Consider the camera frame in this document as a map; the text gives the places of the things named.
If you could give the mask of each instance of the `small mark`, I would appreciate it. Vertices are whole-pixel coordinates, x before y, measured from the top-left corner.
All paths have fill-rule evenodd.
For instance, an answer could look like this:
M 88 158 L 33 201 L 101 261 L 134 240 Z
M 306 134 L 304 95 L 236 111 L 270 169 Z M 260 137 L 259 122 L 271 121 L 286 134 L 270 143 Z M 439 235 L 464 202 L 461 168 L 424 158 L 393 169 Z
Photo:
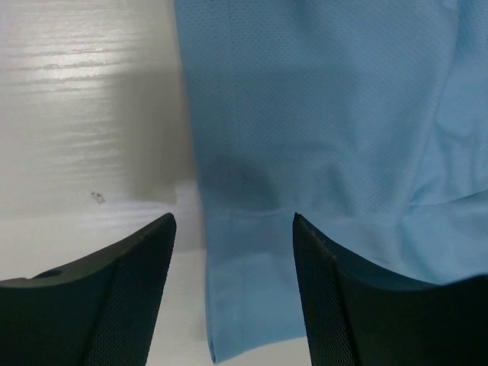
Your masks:
M 92 192 L 91 196 L 93 197 L 94 200 L 97 201 L 98 204 L 104 204 L 105 203 L 105 198 L 103 194 L 98 193 L 98 192 Z

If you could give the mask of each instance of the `white surface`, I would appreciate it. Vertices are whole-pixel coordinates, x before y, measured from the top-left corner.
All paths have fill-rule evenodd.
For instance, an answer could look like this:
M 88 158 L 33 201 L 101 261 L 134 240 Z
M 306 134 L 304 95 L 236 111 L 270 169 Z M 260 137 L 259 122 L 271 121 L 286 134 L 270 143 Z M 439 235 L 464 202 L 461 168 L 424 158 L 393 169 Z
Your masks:
M 211 364 L 204 245 L 177 45 L 171 0 L 0 1 L 0 279 L 171 211 L 178 238 L 149 364 L 200 366 Z M 226 364 L 310 361 L 301 339 Z

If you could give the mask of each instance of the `towel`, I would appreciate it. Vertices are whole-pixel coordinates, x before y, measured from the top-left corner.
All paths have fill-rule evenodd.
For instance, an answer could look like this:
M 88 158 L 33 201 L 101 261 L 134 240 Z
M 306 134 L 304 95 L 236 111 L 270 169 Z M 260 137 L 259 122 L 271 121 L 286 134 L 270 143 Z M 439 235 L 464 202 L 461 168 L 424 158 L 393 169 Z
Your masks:
M 304 336 L 295 211 L 392 271 L 488 271 L 486 0 L 175 0 L 215 362 Z

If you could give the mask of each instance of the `blue fabric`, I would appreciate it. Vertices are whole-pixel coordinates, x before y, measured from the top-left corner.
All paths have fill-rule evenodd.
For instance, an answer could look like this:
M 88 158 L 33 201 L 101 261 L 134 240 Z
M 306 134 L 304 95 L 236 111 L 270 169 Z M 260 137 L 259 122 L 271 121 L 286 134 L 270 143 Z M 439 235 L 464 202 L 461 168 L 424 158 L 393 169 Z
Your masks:
M 175 0 L 215 361 L 303 336 L 291 223 L 437 283 L 488 271 L 486 0 Z

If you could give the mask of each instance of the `table surface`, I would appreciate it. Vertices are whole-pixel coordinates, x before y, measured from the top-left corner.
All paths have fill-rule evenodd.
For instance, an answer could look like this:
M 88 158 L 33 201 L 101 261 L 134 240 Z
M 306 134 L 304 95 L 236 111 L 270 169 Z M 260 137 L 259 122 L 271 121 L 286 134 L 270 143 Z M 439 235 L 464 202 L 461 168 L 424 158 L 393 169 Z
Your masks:
M 0 2 L 0 279 L 34 276 L 173 212 L 150 365 L 211 364 L 185 110 L 172 0 Z M 223 364 L 310 358 L 298 339 Z

